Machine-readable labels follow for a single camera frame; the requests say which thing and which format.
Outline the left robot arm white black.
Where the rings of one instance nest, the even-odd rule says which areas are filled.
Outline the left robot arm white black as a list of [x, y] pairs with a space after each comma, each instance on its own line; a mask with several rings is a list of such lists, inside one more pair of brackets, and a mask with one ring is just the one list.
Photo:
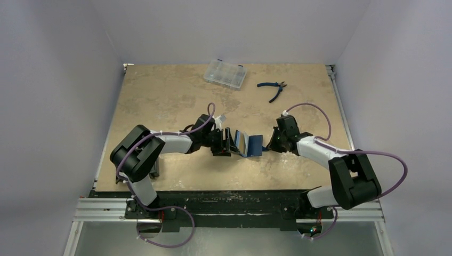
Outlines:
[[109, 158], [116, 168], [116, 182], [127, 184], [145, 218], [153, 218], [159, 211], [159, 196], [150, 173], [160, 155], [191, 154], [201, 147], [209, 148], [213, 156], [239, 153], [229, 128], [222, 129], [220, 121], [219, 117], [202, 114], [194, 124], [177, 132], [152, 131], [137, 125], [114, 148]]

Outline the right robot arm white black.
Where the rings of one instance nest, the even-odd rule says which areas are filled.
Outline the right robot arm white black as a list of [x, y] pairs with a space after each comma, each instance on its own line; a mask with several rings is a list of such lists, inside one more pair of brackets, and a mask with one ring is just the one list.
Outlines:
[[299, 131], [292, 115], [278, 117], [276, 122], [267, 150], [310, 159], [329, 172], [329, 186], [301, 193], [299, 209], [304, 216], [312, 217], [324, 206], [349, 210], [381, 195], [380, 182], [368, 156], [361, 150], [343, 153], [331, 145], [321, 146], [313, 134]]

